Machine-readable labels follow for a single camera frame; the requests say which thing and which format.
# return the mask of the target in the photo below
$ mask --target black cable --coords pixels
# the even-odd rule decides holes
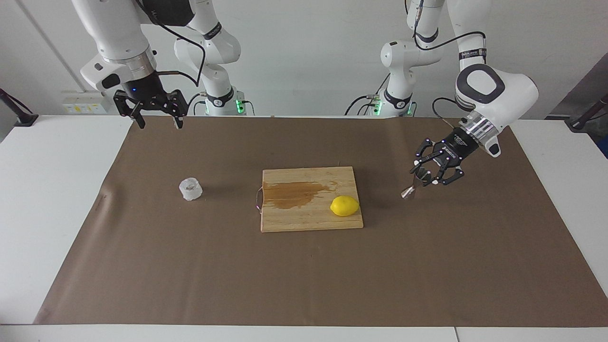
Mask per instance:
[[[412,112],[412,117],[416,117],[416,110],[418,110],[418,102],[412,101],[412,103],[410,104],[410,109],[408,109],[408,111],[412,110],[412,105],[414,105],[414,111]]]
[[[193,113],[192,113],[192,114],[193,114],[194,116],[196,116],[196,106],[200,105],[201,103],[206,104],[206,103],[205,103],[205,101],[199,101],[199,102],[196,102],[196,103],[194,104],[194,108],[192,108],[192,111],[193,111]]]
[[[362,105],[361,108],[359,108],[359,111],[357,111],[357,116],[361,115],[361,110],[365,107],[373,107],[374,105],[370,104],[370,103],[366,103],[365,105]]]
[[[254,112],[254,116],[255,116],[255,108],[254,108],[254,104],[253,104],[253,103],[251,103],[251,101],[247,101],[247,100],[243,101],[242,103],[248,103],[248,104],[250,104],[250,105],[251,105],[251,110]]]
[[[157,72],[157,74],[158,74],[158,76],[181,75],[181,76],[187,77],[189,80],[192,81],[192,83],[194,83],[196,86],[198,86],[196,84],[196,80],[192,76],[186,74],[185,72],[181,72],[181,71],[159,71],[159,72]]]
[[[201,74],[202,74],[202,68],[205,65],[205,59],[207,58],[207,51],[205,51],[205,48],[200,45],[199,43],[189,40],[188,38],[182,36],[181,34],[175,32],[174,30],[169,29],[167,26],[163,25],[162,23],[160,23],[157,19],[156,19],[156,15],[154,15],[154,13],[150,13],[148,12],[148,10],[146,10],[146,8],[143,6],[141,0],[135,0],[135,2],[137,3],[137,5],[139,6],[140,9],[142,9],[142,11],[144,13],[146,13],[146,15],[148,16],[148,18],[150,19],[150,21],[157,26],[160,26],[161,28],[163,28],[165,31],[169,32],[170,34],[181,38],[185,41],[187,41],[188,43],[197,46],[201,51],[202,51],[202,61],[201,61],[201,66],[198,69],[198,76],[196,77],[196,81],[195,81],[195,85],[199,86],[201,84]]]
[[[382,81],[382,84],[380,84],[380,86],[378,87],[378,90],[376,90],[376,92],[375,92],[374,94],[378,95],[378,93],[380,92],[380,89],[382,89],[382,87],[384,86],[384,84],[386,83],[386,81],[389,79],[389,77],[390,77],[390,74],[388,74],[388,75],[386,75],[386,77],[384,77],[384,81]],[[368,109],[370,109],[370,106],[366,107],[365,112],[363,113],[363,115],[364,115],[364,116],[366,116],[366,115],[367,115],[367,110],[368,110]]]
[[[23,108],[25,108],[28,112],[30,112],[30,114],[33,114],[34,112],[32,110],[30,110],[30,108],[28,108],[26,105],[23,104],[23,102],[19,101],[16,97],[12,96],[11,94],[5,92],[11,100],[15,101],[19,106],[22,106]]]
[[[423,4],[424,4],[424,0],[420,0],[420,4],[418,5],[419,7],[419,11],[420,13],[416,16],[416,22],[414,23],[414,43],[416,43],[416,47],[419,48],[420,50],[423,51],[429,51],[429,50],[433,50],[433,49],[437,49],[438,47],[447,45],[455,40],[459,40],[460,38],[466,37],[468,35],[481,35],[483,37],[483,39],[486,39],[486,34],[483,33],[482,31],[472,31],[472,32],[468,32],[468,33],[464,33],[459,35],[458,37],[454,37],[450,40],[447,40],[439,45],[436,46],[432,46],[432,47],[422,47],[418,44],[418,36],[417,36],[417,32],[416,29],[418,28],[418,21],[420,20],[420,16],[422,15],[422,9],[423,9]]]
[[[433,113],[435,114],[436,117],[440,118],[441,120],[443,120],[443,122],[445,122],[446,124],[448,124],[450,127],[454,128],[454,126],[452,126],[452,124],[450,124],[446,119],[444,119],[443,116],[439,115],[439,113],[437,113],[437,111],[435,110],[435,103],[437,103],[437,101],[439,100],[445,100],[445,101],[450,101],[456,105],[458,105],[458,103],[452,99],[448,99],[447,97],[437,97],[435,100],[433,100],[433,104],[431,104],[431,109],[433,109]]]
[[[194,100],[199,97],[202,96],[200,92],[197,92],[191,99],[190,101],[188,101],[188,108],[190,107],[190,105],[192,104],[192,102],[194,102]]]
[[[366,95],[363,95],[363,96],[359,96],[359,97],[357,97],[357,98],[356,98],[354,101],[352,101],[352,102],[350,103],[350,106],[348,106],[348,108],[346,109],[346,112],[344,112],[344,116],[348,115],[348,112],[350,111],[350,108],[352,108],[352,107],[354,106],[354,104],[355,104],[355,103],[357,103],[358,101],[361,101],[361,100],[363,100],[363,99],[366,99],[366,98],[367,98],[367,96],[366,96]]]

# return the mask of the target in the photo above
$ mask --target brown paper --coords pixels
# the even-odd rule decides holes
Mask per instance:
[[[132,127],[39,324],[608,326],[512,132],[450,186],[400,192],[436,119],[169,117]],[[263,169],[353,166],[365,228],[262,234]],[[204,192],[178,189],[196,177]]]

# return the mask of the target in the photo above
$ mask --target white table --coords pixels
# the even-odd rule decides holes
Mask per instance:
[[[131,121],[45,116],[0,144],[0,323],[30,324]],[[608,289],[608,160],[563,122],[512,125],[600,285]],[[608,341],[608,328],[1,326],[0,341]]]

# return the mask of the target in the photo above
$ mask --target yellow lemon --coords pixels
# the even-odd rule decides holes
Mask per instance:
[[[338,216],[350,216],[357,212],[359,203],[350,196],[338,196],[331,202],[330,209]]]

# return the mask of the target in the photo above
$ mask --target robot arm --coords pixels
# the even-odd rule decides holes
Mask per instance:
[[[228,72],[220,66],[237,61],[241,45],[222,27],[211,0],[195,0],[194,5],[196,15],[188,25],[193,31],[185,37],[204,46],[206,54],[203,56],[202,50],[185,40],[176,40],[175,55],[196,71],[204,63],[201,81],[206,90],[207,114],[246,115],[244,94],[232,86]]]
[[[423,16],[420,13],[426,10],[424,2],[420,0],[416,9],[421,18]],[[448,0],[456,36],[473,31],[482,32],[490,6],[489,0]],[[448,185],[462,177],[462,160],[479,146],[491,156],[498,157],[500,145],[497,136],[524,115],[539,95],[536,85],[526,75],[510,74],[485,64],[485,37],[475,34],[460,38],[458,50],[460,73],[456,80],[455,98],[458,106],[469,114],[440,142],[426,139],[416,151],[417,159],[411,173],[418,173],[425,162],[434,161],[439,165],[439,171],[424,182],[425,186],[440,183]],[[424,151],[431,147],[432,153],[423,156]],[[450,168],[455,169],[454,174],[444,178]]]
[[[95,39],[98,55],[82,69],[85,80],[99,91],[117,85],[114,103],[120,115],[129,116],[140,128],[145,126],[142,110],[170,114],[178,128],[183,125],[188,105],[180,90],[165,92],[150,44],[142,33],[147,12],[166,25],[183,26],[194,17],[190,0],[99,1],[72,0],[87,32]]]
[[[435,47],[439,34],[439,17],[444,0],[427,0],[418,25],[419,44],[424,47]],[[411,8],[419,6],[420,0],[412,0]],[[407,22],[413,28],[416,21],[416,11],[410,11]],[[377,116],[403,116],[408,112],[416,77],[410,70],[415,66],[431,65],[441,60],[443,48],[421,50],[413,40],[395,40],[382,47],[380,58],[382,64],[389,69],[390,79],[386,88],[379,92],[379,99],[373,114]]]

